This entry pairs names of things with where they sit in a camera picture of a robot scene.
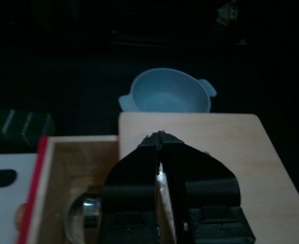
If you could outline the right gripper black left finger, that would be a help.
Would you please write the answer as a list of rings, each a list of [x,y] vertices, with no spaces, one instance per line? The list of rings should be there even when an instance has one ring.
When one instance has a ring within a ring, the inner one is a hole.
[[[147,136],[111,170],[102,192],[98,244],[159,244],[159,135]]]

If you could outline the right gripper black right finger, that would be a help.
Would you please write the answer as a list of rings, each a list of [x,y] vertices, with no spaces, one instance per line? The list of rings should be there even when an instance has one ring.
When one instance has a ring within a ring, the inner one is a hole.
[[[208,153],[160,133],[176,244],[256,244],[235,174]]]

